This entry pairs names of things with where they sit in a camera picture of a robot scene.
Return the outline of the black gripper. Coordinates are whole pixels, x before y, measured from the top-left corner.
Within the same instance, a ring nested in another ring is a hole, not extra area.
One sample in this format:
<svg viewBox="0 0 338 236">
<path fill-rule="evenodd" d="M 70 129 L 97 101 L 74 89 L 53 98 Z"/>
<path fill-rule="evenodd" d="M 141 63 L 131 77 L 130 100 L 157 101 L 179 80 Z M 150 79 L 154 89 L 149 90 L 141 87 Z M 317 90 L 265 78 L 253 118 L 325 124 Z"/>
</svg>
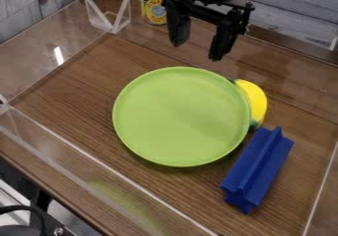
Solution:
<svg viewBox="0 0 338 236">
<path fill-rule="evenodd" d="M 220 61 L 232 51 L 238 35 L 248 31 L 256 6 L 246 0 L 165 0 L 169 38 L 179 47 L 190 37 L 192 19 L 217 26 L 209 58 Z"/>
</svg>

